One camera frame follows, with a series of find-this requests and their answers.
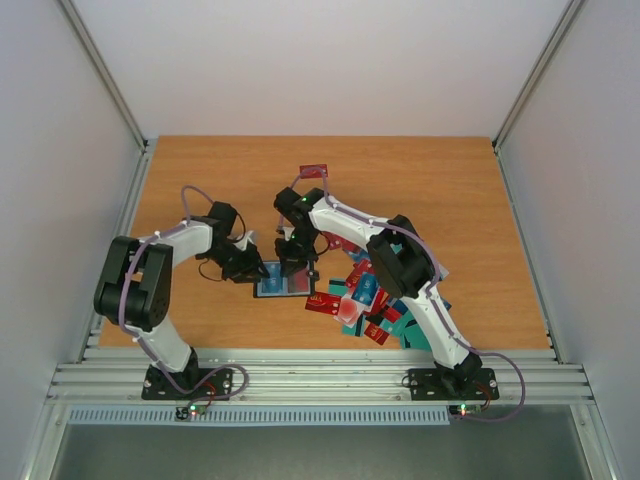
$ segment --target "white panel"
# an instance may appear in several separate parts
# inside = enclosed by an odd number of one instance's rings
[[[507,173],[569,360],[640,471],[640,3],[590,1],[509,137]]]
[[[566,0],[77,0],[147,136],[494,136]]]
[[[52,0],[0,7],[0,478],[69,361],[136,147]]]

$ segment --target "wooden table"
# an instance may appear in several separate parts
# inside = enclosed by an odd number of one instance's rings
[[[231,203],[259,232],[263,260],[275,260],[275,194],[301,164],[326,163],[329,188],[367,213],[409,217],[450,272],[440,291],[478,348],[548,348],[545,329],[504,186],[487,138],[431,137],[161,137],[133,235],[164,230],[183,217],[180,188],[195,184]],[[320,186],[303,180],[298,191]],[[207,201],[190,193],[194,214]],[[174,270],[170,315],[196,347],[399,348],[343,335],[331,316],[304,309],[304,298],[254,299],[252,285],[201,278],[195,259]],[[352,266],[335,250],[317,264],[319,291]],[[204,267],[219,275],[213,263]],[[103,346],[131,345],[107,324]]]

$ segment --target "white robotic arm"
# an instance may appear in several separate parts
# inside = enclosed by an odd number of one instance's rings
[[[388,222],[386,218],[372,217],[354,208],[340,205],[340,202],[333,196],[329,196],[329,202],[331,202],[331,204],[322,198],[313,205],[313,209],[309,212],[309,218],[313,226],[321,232],[330,232],[339,235],[351,243],[358,245],[363,250],[367,249],[367,244],[372,236],[380,235],[384,230],[382,227],[373,225],[373,222],[376,224]],[[332,205],[340,205],[341,208],[338,210]],[[345,213],[344,210],[349,210],[350,214]],[[452,369],[462,363],[469,352],[462,348],[445,330],[436,312],[436,307],[431,303],[432,300],[436,302],[440,313],[444,315],[445,321],[449,325],[449,328],[455,333],[455,336],[465,344],[468,343],[460,332],[458,332],[453,319],[442,303],[442,299],[437,291],[437,286],[430,289],[429,298],[427,298],[427,286],[428,285],[425,284],[424,288],[418,290],[417,298],[403,296],[401,300],[411,311],[416,322],[418,322],[418,325],[429,340],[436,361]]]
[[[214,260],[222,267],[223,280],[251,283],[269,276],[253,231],[229,238],[236,216],[231,205],[215,202],[206,216],[192,217],[166,232],[140,239],[117,237],[111,243],[94,309],[140,343],[151,359],[147,378],[159,380],[156,391],[168,390],[162,371],[184,390],[200,379],[195,350],[180,337],[168,315],[173,268],[195,256]],[[142,275],[128,278],[130,272]]]
[[[367,250],[381,287],[401,298],[429,340],[436,366],[448,375],[454,390],[466,386],[482,362],[461,346],[468,342],[456,328],[437,287],[431,285],[436,270],[430,258],[414,240],[396,231],[395,227],[401,227],[415,233],[408,219],[373,217],[340,204],[331,195],[325,197],[317,188],[304,196],[285,188],[274,206],[293,225],[288,239],[276,240],[281,271],[288,274],[317,259],[313,243],[320,232],[334,233]],[[391,244],[400,245],[398,253]]]

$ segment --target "red packet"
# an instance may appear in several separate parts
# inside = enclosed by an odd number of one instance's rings
[[[336,315],[340,308],[341,297],[331,295],[330,293],[316,292],[307,297],[307,303],[304,306],[306,310],[312,312],[326,313],[328,315]]]
[[[400,319],[400,317],[402,317],[402,314],[395,308],[389,307],[382,310],[382,316],[389,320],[391,323],[396,323]]]
[[[369,337],[371,340],[376,342],[378,345],[384,345],[384,342],[389,338],[389,334],[377,327],[373,323],[370,323],[367,329],[364,331],[364,334]]]
[[[356,302],[351,298],[350,295],[345,295],[342,297],[340,301],[340,308],[338,308],[338,313],[334,315],[334,319],[340,322],[343,325],[350,327],[355,324],[362,315],[362,311],[364,310],[364,305],[359,302]]]
[[[389,296],[387,295],[387,292],[385,292],[381,288],[378,288],[378,293],[376,293],[376,296],[373,299],[373,303],[370,307],[368,307],[369,310],[365,310],[364,313],[366,313],[367,315],[376,315],[380,312],[380,310],[382,310],[382,307],[384,307],[388,299]]]
[[[345,280],[345,285],[349,290],[353,290],[358,285],[360,281],[360,277],[364,272],[368,272],[373,265],[371,265],[371,260],[368,258],[363,258],[356,264],[356,268],[353,269],[353,272],[349,274],[347,279]]]
[[[318,170],[302,173],[306,168],[318,167],[324,171],[325,176],[329,176],[329,169],[326,163],[317,163],[315,165],[300,165],[300,178],[322,178],[322,174]]]
[[[342,246],[343,238],[329,232],[322,232],[329,242],[329,250],[336,250]]]

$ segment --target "metal bracket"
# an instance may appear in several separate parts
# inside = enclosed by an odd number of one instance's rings
[[[441,381],[441,372],[435,368],[413,368],[407,375],[408,385],[411,390],[411,400],[433,401],[433,400],[485,400],[486,393],[482,392],[477,384],[483,386],[491,395],[491,400],[498,400],[498,382],[496,375],[491,368],[481,368],[474,382],[469,384],[464,392],[455,395],[449,392]]]
[[[198,378],[204,378],[212,369],[200,368],[198,370]],[[157,370],[152,367],[147,370],[141,395],[143,400],[193,400],[211,395],[211,389],[206,384],[198,387],[188,395],[183,395],[176,391],[175,388],[167,388],[170,387],[170,385],[167,385],[168,382],[156,381],[157,379],[154,376],[155,372],[157,372]],[[229,368],[222,369],[218,373],[211,375],[206,383],[211,384],[211,386],[215,388],[214,395],[226,395],[231,392],[231,387],[233,386],[233,371]]]

